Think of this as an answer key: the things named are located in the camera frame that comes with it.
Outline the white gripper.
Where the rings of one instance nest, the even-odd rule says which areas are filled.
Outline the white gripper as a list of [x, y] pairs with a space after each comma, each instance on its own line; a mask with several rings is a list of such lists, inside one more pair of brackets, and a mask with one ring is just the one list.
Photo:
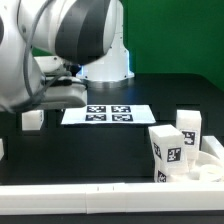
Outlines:
[[87, 104], [87, 85], [76, 77], [63, 76], [45, 92], [38, 109], [81, 108]]

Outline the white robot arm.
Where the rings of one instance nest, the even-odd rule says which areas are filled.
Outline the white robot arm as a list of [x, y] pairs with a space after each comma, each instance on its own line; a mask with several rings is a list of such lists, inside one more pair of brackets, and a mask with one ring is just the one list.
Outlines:
[[0, 111], [84, 107], [133, 77], [121, 0], [0, 0]]

